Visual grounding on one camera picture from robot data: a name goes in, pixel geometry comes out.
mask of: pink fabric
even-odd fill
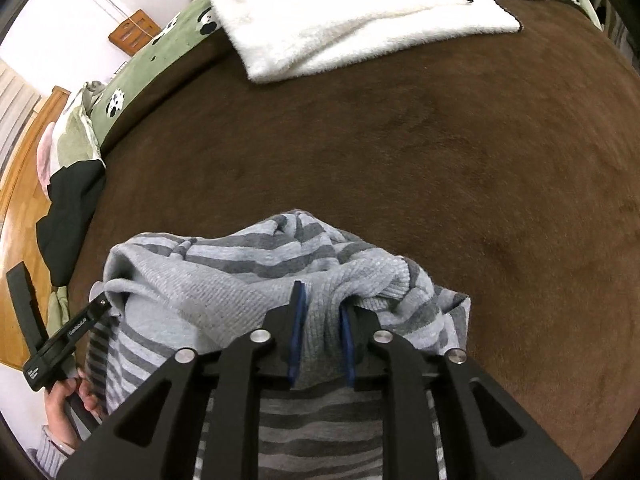
[[[56,123],[49,123],[45,128],[40,142],[38,143],[38,151],[36,152],[36,170],[38,171],[38,180],[40,187],[45,196],[49,198],[47,186],[51,178],[49,159],[51,158],[51,145],[53,143],[53,127]]]

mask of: white floor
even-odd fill
[[[0,364],[0,412],[23,448],[38,447],[47,423],[43,391],[32,392],[22,372]]]

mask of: wooden bed frame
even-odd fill
[[[51,282],[36,243],[35,224],[47,214],[49,200],[38,181],[36,151],[44,129],[58,120],[69,94],[59,86],[54,87],[25,127],[0,181],[0,362],[18,369],[29,353],[15,318],[5,275],[15,264],[26,263],[40,312],[46,319]]]

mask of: gray sleeve cuff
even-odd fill
[[[69,446],[57,441],[57,439],[49,433],[48,429],[47,426],[42,427],[40,444],[35,454],[35,461],[43,472],[51,478],[55,478],[60,467],[62,467],[73,450]]]

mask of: metal bolt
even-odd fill
[[[180,364],[187,364],[193,361],[196,358],[196,352],[191,350],[191,348],[182,348],[175,353],[175,360]]]
[[[387,344],[391,343],[391,340],[394,338],[394,335],[389,332],[389,330],[378,330],[373,335],[373,341],[376,343]]]
[[[461,365],[466,361],[466,352],[462,348],[453,348],[447,352],[447,357],[452,363]]]
[[[271,332],[268,330],[264,330],[259,328],[258,330],[254,330],[251,332],[249,339],[254,343],[266,343],[269,339],[271,339]]]

